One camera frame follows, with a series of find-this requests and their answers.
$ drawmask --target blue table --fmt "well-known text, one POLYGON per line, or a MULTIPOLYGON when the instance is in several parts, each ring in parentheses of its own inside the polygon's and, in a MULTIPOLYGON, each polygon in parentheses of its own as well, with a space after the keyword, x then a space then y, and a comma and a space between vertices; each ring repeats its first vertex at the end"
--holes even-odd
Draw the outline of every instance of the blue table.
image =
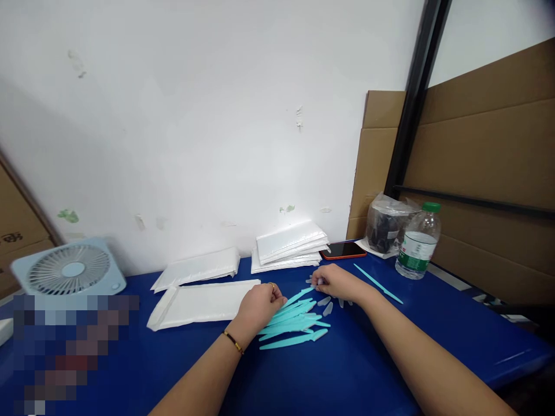
MULTIPOLYGON (((408 280, 395 271, 394 259, 384 261, 370 255, 336 263, 367 281, 353 263, 361 266, 404 301, 401 305, 392 300, 397 308, 494 389, 536 371, 554 355, 553 349, 534 335, 432 274, 419 281, 408 280)), ((234 280, 273 281, 289 297, 308 286, 305 280, 314 271, 304 267, 252 276, 250 264, 250 258, 242 259, 234 280)), ((120 330, 124 333, 120 341, 111 341, 110 353, 99 361, 99 370, 88 372, 88 385, 77 388, 77 401, 56 402, 57 415, 146 415, 225 328, 227 322, 191 324, 156 333, 147 329, 146 322, 162 295, 149 290, 159 275, 128 278, 122 294, 140 296, 137 319, 128 331, 120 330)), ((230 278, 209 283, 224 281, 230 278)), ((324 297, 315 291, 310 296, 315 300, 324 297)), ((9 314, 9 305, 0 309, 0 318, 9 314)), ((260 351, 258 341, 253 341, 239 363, 221 414, 418 413, 395 364, 358 306, 345 303, 341 309, 336 303, 324 320, 332 327, 316 343, 260 351)), ((5 374, 12 349, 13 341, 0 347, 2 388, 10 383, 5 374)), ((11 392, 17 395, 13 386, 11 392)), ((0 400, 0 408, 13 405, 10 394, 0 400)))

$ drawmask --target green bottle cap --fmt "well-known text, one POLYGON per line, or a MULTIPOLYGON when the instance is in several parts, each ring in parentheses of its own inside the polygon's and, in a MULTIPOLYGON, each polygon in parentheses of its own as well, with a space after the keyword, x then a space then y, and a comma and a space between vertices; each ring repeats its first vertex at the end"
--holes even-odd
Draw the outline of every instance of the green bottle cap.
POLYGON ((435 202, 424 202, 424 205, 422 205, 422 211, 426 212, 439 212, 440 209, 441 204, 435 202))

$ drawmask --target pixelated area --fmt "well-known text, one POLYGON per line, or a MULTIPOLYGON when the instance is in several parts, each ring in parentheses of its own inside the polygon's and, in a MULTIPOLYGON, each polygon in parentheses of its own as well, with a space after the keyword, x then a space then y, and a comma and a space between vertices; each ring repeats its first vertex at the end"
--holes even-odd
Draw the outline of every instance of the pixelated area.
POLYGON ((127 365, 118 360, 118 346, 129 341, 138 319, 138 296, 77 295, 62 302, 55 309, 44 296, 13 299, 16 415, 55 415, 56 405, 67 401, 91 410, 102 400, 91 389, 98 374, 127 365))

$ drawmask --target hand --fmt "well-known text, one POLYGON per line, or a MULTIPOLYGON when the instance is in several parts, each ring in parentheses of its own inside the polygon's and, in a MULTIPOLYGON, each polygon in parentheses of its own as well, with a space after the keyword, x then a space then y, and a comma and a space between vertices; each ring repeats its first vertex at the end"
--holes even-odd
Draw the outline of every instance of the hand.
POLYGON ((254 286, 241 301, 239 312, 227 326, 227 332, 246 349, 286 302, 287 298, 275 283, 273 286, 270 283, 254 286))
POLYGON ((360 302, 376 291, 368 283, 360 280, 336 264, 321 266, 312 274, 312 284, 316 290, 343 300, 360 302))

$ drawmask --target red phone case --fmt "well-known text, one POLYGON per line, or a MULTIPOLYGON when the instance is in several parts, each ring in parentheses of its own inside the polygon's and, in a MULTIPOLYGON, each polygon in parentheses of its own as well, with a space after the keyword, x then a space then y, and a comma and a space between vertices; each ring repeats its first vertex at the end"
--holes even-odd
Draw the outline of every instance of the red phone case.
POLYGON ((341 260, 344 258, 357 258, 357 257, 366 257, 367 253, 361 253, 361 254, 353 254, 350 256, 338 256, 338 257, 327 257, 326 253, 329 255, 329 252, 324 250, 324 251, 320 251, 320 254, 322 255, 323 258, 325 258, 326 260, 341 260))

